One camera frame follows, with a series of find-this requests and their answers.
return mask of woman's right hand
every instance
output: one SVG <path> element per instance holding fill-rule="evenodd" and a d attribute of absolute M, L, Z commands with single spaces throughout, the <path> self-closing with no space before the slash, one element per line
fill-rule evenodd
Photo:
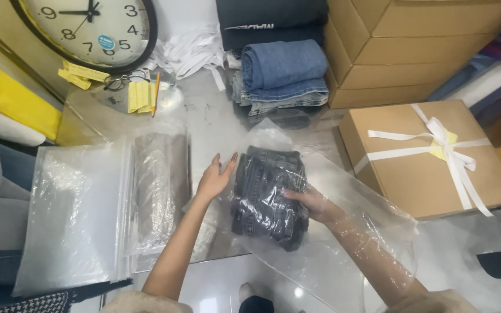
<path fill-rule="evenodd" d="M 283 189 L 282 194 L 288 199 L 300 201 L 310 211 L 310 217 L 317 222 L 323 224 L 337 222 L 338 218 L 344 216 L 342 209 L 314 187 L 307 188 L 304 193 Z"/>

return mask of gift box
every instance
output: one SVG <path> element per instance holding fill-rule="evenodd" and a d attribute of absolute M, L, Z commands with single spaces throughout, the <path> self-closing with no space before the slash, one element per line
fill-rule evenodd
<path fill-rule="evenodd" d="M 501 161 L 462 101 L 354 109 L 339 129 L 357 178 L 417 219 L 501 204 Z"/>

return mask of white bow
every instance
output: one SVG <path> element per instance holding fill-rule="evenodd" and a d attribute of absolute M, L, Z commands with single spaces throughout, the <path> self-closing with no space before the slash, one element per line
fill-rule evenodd
<path fill-rule="evenodd" d="M 470 171 L 476 170 L 477 161 L 470 156 L 466 156 L 453 150 L 453 148 L 490 145 L 491 142 L 488 140 L 488 138 L 461 141 L 458 143 L 449 144 L 448 133 L 437 118 L 431 117 L 430 120 L 427 119 L 426 115 L 424 115 L 419 105 L 417 104 L 411 104 L 411 107 L 413 107 L 418 116 L 426 124 L 426 127 L 431 132 L 431 134 L 425 132 L 419 135 L 404 135 L 396 134 L 394 132 L 378 132 L 375 130 L 369 130 L 369 137 L 401 141 L 410 140 L 417 137 L 432 137 L 436 140 L 438 145 L 367 153 L 365 157 L 362 158 L 361 161 L 359 161 L 359 163 L 355 166 L 355 173 L 358 174 L 358 172 L 360 172 L 361 169 L 369 163 L 369 161 L 397 158 L 406 155 L 413 155 L 443 149 L 444 158 L 448 165 L 448 169 L 450 171 L 455 188 L 458 191 L 459 199 L 461 200 L 463 209 L 468 210 L 471 208 L 471 202 L 469 200 L 470 197 L 477 206 L 477 209 L 479 209 L 485 216 L 493 216 L 492 213 L 484 205 L 479 194 L 475 190 L 473 183 L 469 179 L 469 175 L 465 171 L 466 168 Z"/>

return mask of folded black jeans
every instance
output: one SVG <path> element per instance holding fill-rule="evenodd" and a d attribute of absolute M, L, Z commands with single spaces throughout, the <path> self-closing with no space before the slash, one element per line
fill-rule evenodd
<path fill-rule="evenodd" d="M 235 173 L 232 232 L 267 236 L 286 251 L 295 251 L 308 230 L 308 210 L 287 199 L 282 189 L 303 192 L 307 178 L 300 153 L 249 146 Z"/>

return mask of hand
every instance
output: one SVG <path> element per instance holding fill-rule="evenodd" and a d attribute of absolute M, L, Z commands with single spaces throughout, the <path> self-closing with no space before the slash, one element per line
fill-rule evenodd
<path fill-rule="evenodd" d="M 337 222 L 337 219 L 345 214 L 314 187 L 307 188 L 304 193 L 283 189 L 282 194 L 288 199 L 300 201 L 309 210 L 310 217 L 323 224 Z"/>
<path fill-rule="evenodd" d="M 226 188 L 229 182 L 229 177 L 235 169 L 237 164 L 237 157 L 239 153 L 235 152 L 231 157 L 231 160 L 226 165 L 226 169 L 220 174 L 220 163 L 219 163 L 219 153 L 216 154 L 212 160 L 212 164 L 204 171 L 200 182 L 198 183 L 197 195 L 195 198 L 199 197 L 205 201 L 212 201 L 214 197 L 220 194 L 223 189 Z"/>

